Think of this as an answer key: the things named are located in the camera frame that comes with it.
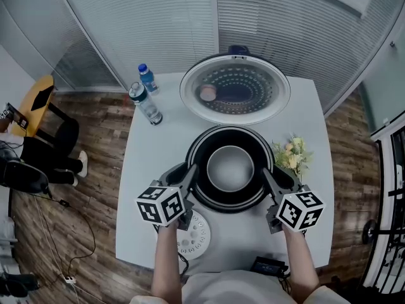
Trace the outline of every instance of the wall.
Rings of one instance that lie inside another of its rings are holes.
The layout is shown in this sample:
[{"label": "wall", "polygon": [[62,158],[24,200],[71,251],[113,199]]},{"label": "wall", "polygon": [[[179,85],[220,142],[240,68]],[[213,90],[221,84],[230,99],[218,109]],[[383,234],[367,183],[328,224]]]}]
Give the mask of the wall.
[{"label": "wall", "polygon": [[[20,65],[0,45],[0,110],[5,103],[11,103],[15,108],[20,106],[24,95],[34,84]],[[0,234],[2,233],[1,222],[8,216],[9,189],[0,186]]]},{"label": "wall", "polygon": [[361,94],[370,132],[405,111],[405,30],[388,47],[381,64],[364,79]]}]

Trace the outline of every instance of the plastic bottle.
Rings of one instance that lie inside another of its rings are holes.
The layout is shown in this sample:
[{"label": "plastic bottle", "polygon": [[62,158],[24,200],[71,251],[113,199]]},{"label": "plastic bottle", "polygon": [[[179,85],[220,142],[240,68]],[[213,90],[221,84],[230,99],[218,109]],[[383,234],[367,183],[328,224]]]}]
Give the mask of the plastic bottle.
[{"label": "plastic bottle", "polygon": [[152,125],[160,124],[163,115],[158,110],[158,107],[154,104],[151,97],[149,97],[144,84],[134,82],[129,89],[129,98],[134,104],[139,107],[141,112],[150,121]]},{"label": "plastic bottle", "polygon": [[146,89],[149,94],[152,96],[157,95],[159,93],[159,87],[156,85],[154,81],[153,72],[148,69],[145,63],[142,63],[138,66],[139,70],[139,77],[142,83],[146,86]]}]

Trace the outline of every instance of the white shirt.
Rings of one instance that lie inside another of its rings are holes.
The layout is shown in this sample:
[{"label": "white shirt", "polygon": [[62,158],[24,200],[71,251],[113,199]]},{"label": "white shirt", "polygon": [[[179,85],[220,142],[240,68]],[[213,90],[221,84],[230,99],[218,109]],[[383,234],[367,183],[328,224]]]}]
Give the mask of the white shirt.
[{"label": "white shirt", "polygon": [[[232,270],[196,274],[182,289],[183,304],[296,304],[278,279],[255,272]],[[304,304],[349,304],[326,286],[314,291]],[[130,304],[167,304],[161,298],[136,296]]]}]

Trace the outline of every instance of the black pants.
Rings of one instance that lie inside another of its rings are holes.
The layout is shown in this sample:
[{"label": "black pants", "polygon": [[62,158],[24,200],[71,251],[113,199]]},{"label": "black pants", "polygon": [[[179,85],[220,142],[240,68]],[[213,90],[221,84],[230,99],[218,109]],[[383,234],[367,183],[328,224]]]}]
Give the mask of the black pants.
[{"label": "black pants", "polygon": [[70,170],[75,174],[83,169],[83,163],[80,160],[61,155],[52,146],[33,137],[24,137],[21,159],[43,171],[52,184],[73,184],[74,181],[74,175],[71,172],[55,169]]}]

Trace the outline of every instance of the power adapter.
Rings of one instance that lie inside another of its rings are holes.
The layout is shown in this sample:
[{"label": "power adapter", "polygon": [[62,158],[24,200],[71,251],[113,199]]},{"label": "power adapter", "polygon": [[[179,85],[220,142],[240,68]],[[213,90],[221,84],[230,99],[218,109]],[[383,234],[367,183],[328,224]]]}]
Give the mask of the power adapter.
[{"label": "power adapter", "polygon": [[76,279],[74,277],[65,276],[65,283],[67,283],[67,284],[76,284]]},{"label": "power adapter", "polygon": [[262,258],[261,256],[256,257],[251,271],[257,272],[258,274],[266,276],[275,276],[282,278],[284,272],[288,269],[283,261]]}]

